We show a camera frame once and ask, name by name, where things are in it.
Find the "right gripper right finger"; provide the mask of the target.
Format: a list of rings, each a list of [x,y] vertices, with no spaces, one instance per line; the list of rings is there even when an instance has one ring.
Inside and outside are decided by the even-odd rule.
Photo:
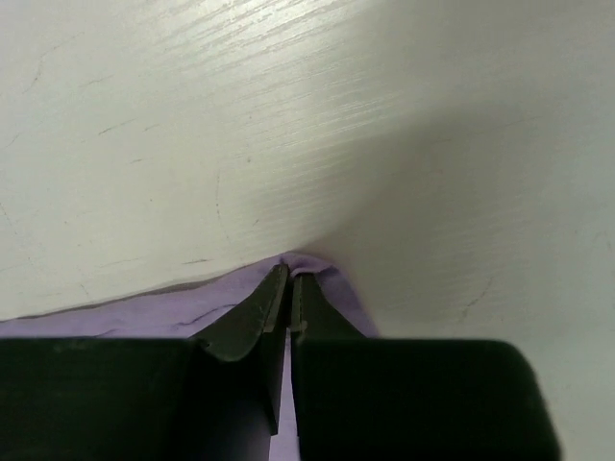
[[[512,345],[362,334],[294,281],[291,377],[305,460],[557,460],[535,373]]]

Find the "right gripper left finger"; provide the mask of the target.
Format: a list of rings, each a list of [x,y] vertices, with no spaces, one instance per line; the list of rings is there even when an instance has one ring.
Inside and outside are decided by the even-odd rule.
[[[5,460],[264,460],[277,432],[289,270],[186,338],[1,342]]]

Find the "purple t-shirt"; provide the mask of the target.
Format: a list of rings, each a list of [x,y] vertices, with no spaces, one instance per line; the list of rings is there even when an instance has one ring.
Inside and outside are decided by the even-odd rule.
[[[6,338],[39,337],[130,337],[186,338],[211,325],[244,301],[270,270],[284,265],[289,270],[285,311],[285,342],[280,419],[269,443],[268,459],[274,447],[281,458],[299,456],[296,418],[290,377],[285,367],[291,360],[291,314],[294,281],[308,275],[317,279],[327,301],[362,334],[370,336],[375,327],[360,306],[350,283],[330,264],[311,256],[280,255],[232,272],[202,286],[165,293],[132,297],[115,303],[74,308],[55,314],[18,318],[1,325],[1,342]]]

